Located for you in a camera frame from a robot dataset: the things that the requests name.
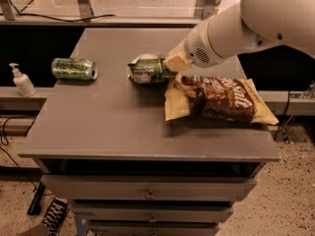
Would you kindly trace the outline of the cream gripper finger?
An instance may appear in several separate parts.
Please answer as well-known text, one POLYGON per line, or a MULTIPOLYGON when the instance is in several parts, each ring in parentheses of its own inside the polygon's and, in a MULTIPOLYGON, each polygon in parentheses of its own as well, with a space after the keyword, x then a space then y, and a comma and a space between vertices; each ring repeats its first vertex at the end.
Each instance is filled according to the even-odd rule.
POLYGON ((186 38, 168 52, 163 64, 172 72, 186 72, 191 69, 192 59, 185 47, 186 38))

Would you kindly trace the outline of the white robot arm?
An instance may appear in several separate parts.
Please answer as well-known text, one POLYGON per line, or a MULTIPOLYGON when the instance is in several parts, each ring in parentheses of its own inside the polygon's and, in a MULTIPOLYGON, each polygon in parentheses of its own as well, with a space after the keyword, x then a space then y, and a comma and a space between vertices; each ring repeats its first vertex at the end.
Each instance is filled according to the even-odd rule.
POLYGON ((164 65, 174 72, 209 68, 279 45, 315 57, 315 0, 240 0, 196 25, 164 65))

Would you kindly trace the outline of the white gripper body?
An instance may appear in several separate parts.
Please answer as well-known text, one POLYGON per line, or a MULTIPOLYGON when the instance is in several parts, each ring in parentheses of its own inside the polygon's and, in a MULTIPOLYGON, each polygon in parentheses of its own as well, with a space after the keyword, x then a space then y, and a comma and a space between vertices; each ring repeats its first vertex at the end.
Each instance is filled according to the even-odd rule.
POLYGON ((209 17, 196 25, 188 33, 184 43, 184 50, 192 63, 201 68, 210 68, 224 61, 211 44, 210 25, 213 21, 214 17, 209 17))

